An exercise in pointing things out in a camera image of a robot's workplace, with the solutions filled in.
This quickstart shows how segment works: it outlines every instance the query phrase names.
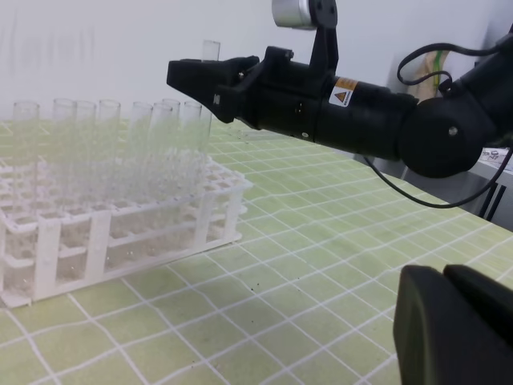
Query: green grid mat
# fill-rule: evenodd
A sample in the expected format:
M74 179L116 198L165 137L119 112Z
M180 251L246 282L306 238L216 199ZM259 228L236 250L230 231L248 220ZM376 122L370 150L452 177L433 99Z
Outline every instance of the green grid mat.
M1 384L397 384L402 266L464 263L513 287L508 231L411 203L327 148L248 134L215 123L211 140L255 184L242 241L0 310Z

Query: test tube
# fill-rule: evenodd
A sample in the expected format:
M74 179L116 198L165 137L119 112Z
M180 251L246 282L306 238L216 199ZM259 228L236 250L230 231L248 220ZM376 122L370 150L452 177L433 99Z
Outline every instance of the test tube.
M203 54L201 55L202 61L218 61L219 60L219 52L221 49L221 43L214 42L212 40L204 40L203 41Z
M75 166L73 175L73 195L81 202L81 209L87 211L94 200L93 173L91 159L94 152L96 124L96 104L86 100L77 101L77 120L75 124Z
M70 204L70 178L75 155L75 121L77 103L69 99L55 99L53 122L50 127L50 145L46 154L44 196L49 215L61 215Z
M184 103L180 125L181 142L184 147L179 157L179 186L184 195L196 192L198 180L203 175L200 148L205 126L201 120L202 109L201 104L197 102L190 100Z
M169 147L166 150L165 170L166 179L164 180L164 193L170 197L179 195L178 174L179 165L177 164L177 154L180 147L179 124L180 124L180 102L174 99L162 99L162 103L172 109L171 127L169 135Z
M115 100L100 100L95 130L93 165L98 204L111 203L115 197L115 158L118 147L119 113L121 104Z
M218 61L219 53L221 49L221 43L214 42L212 40L204 40L203 41L203 54L201 56L203 61ZM210 138L210 130L212 128L212 113L208 110L208 108L203 107L201 110L201 124L203 126L201 137L200 137L200 167L204 170L204 167L207 163L207 149L208 149L208 139ZM200 184L203 180L203 174L198 176L200 179L195 182L196 184Z
M172 143L172 107L158 102L153 105L148 133L147 175L150 180L149 196L151 199L163 201L168 199L163 192L168 170L166 169L166 152Z
M37 204L39 105L14 104L13 114L13 214L33 216Z
M142 203L147 195L147 176L144 169L148 154L148 129L153 106L135 102L132 105L128 126L127 147L123 155L122 178L126 187L124 196L130 201Z

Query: black object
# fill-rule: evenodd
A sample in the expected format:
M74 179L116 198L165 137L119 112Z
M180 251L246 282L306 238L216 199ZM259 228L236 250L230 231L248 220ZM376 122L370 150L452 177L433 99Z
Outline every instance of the black object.
M402 385L512 384L513 292L466 266L402 270L394 341Z
M495 212L497 211L497 208L499 207L500 201L503 199L505 192L506 186L500 186L499 192L497 192L497 197L495 198L490 212L488 213L487 221L491 222L494 219Z
M221 63L170 62L168 85L198 100L225 123L239 119L257 130L266 129L365 156L403 159L412 171L433 178L469 170L484 145L498 143L509 135L513 127L513 35L507 35L490 50L439 43L409 55L402 66L433 47L446 47L464 55L492 55L460 80L453 82L450 78L443 82L442 98L417 105L418 101L410 95L335 76L336 3L322 0L316 4L313 20L317 36L309 65L293 62L291 50L268 47L262 62L254 56ZM313 11L313 2L309 5ZM398 77L406 83L400 70ZM335 90L343 87L350 90L337 94ZM341 99L343 103L334 98L346 94L348 97ZM450 209L485 193L498 180L512 155L513 146L503 166L484 188L448 205L412 197L367 163L404 197L420 205Z
M494 183L494 185L490 187L490 190L488 190L487 197L485 198L483 206L481 206L481 210L479 211L480 218L484 218L484 216L487 214L488 207L490 207L491 199L494 197L495 191L497 190L498 186L499 185L497 183Z

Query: black cable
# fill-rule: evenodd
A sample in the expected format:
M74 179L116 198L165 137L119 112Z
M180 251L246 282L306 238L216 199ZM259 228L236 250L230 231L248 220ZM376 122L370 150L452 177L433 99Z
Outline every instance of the black cable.
M479 211L478 217L484 219L484 216L486 215L488 208L490 207L491 199L495 195L495 191L497 190L497 186L499 186L497 183L494 183L493 186L488 190L487 198L484 200L483 206L481 206L481 210Z
M455 52L457 54L465 55L465 56L489 56L496 54L499 52L503 46L501 44L496 45L493 48L489 48L487 50L471 50L468 48L463 48L460 46L456 46L455 44L450 43L435 43L435 44L429 44L427 46L424 46L422 48L417 49L416 51L413 51L411 54L406 56L400 63L398 67L398 79L401 83L405 84L406 86L416 86L417 84L422 83L426 79L429 79L432 76L436 75L445 75L449 78L449 81L452 83L452 77L450 76L450 73L447 71L436 71L431 72L430 74L427 74L420 79L416 80L405 80L401 75L402 68L409 64L411 61L415 60L416 58L429 54L430 52L435 51L450 51Z
M422 205L422 206L426 206L426 207L431 207L432 209L453 209L454 207L459 207L459 206L463 206L463 205L466 205L467 203L469 202L472 202L474 199L477 199L479 198L480 196L482 196L491 186L494 185L494 183L500 178L501 174L503 173L503 171L506 169L506 166L507 164L509 163L510 159L511 159L511 156L513 155L513 143L510 144L510 149L506 155L506 158L504 158L504 162L501 164L501 166L499 167L499 169L497 170L497 172L495 173L494 177L491 178L491 180L487 183L487 185L485 185L483 188L481 188L476 194L468 197L467 199L463 199L462 201L459 201L459 202L456 202L456 203L450 203L450 204L447 204L447 205L436 205L434 203L430 203L430 202L425 202L425 201L421 201L420 199L410 195L409 193L407 193L406 191L404 190L401 190L398 186L396 186L395 184L393 184L391 181L389 181L388 179L386 179L386 177L378 170L378 168L369 160L369 158L367 157L364 157L363 159L365 159L366 163L369 165L370 168L373 169L374 172L376 172L376 174L387 184L389 185L391 188L393 188L395 191L397 191L398 193L400 193L401 195L403 195L404 197L408 198L409 200L415 202L415 203L418 203L419 205Z
M491 206L490 212L487 215L487 221L491 222L494 219L495 212L500 205L500 201L503 199L504 193L506 192L506 186L500 186L497 197L495 198L494 204Z

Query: warning label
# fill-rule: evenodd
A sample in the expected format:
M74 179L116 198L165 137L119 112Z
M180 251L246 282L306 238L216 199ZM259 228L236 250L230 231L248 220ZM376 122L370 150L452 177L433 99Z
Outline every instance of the warning label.
M331 91L329 102L336 106L348 107L357 84L356 80L339 78Z

